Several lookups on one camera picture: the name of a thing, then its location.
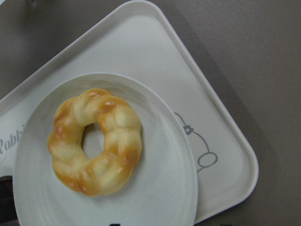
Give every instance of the white tray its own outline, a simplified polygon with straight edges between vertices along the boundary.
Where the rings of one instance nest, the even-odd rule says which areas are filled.
[[[196,223],[253,191],[254,151],[163,13],[146,1],[115,9],[0,101],[0,177],[13,174],[23,127],[46,94],[70,78],[95,72],[132,77],[173,109],[197,165]]]

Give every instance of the table surface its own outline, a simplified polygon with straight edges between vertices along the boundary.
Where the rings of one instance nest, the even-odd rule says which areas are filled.
[[[124,2],[5,1],[0,98]],[[151,2],[163,11],[259,162],[253,193],[196,225],[300,225],[301,1]],[[10,183],[3,187],[10,196]],[[12,204],[1,202],[0,208],[13,211]],[[0,216],[0,223],[14,216]]]

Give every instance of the ring-shaped bread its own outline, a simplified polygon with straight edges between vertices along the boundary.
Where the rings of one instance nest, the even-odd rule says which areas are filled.
[[[98,123],[103,151],[90,159],[81,147],[85,127]],[[48,149],[56,176],[70,189],[89,196],[111,194],[132,175],[141,155],[141,122],[122,98],[89,89],[66,100],[54,116]]]

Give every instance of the plate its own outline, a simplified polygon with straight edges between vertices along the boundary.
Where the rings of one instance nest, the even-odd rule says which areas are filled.
[[[89,88],[107,89],[124,98],[143,125],[141,159],[125,187],[108,196],[88,197],[65,187],[53,172],[46,145],[58,106]],[[93,125],[89,130],[87,149],[100,153],[101,132]],[[196,172],[189,142],[163,99],[122,75],[82,75],[46,95],[23,130],[13,176],[17,215],[25,226],[193,225]]]

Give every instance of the donut hole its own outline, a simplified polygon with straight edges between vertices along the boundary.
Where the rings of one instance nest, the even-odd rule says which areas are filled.
[[[85,154],[93,159],[103,151],[104,135],[97,123],[85,127],[81,147]]]

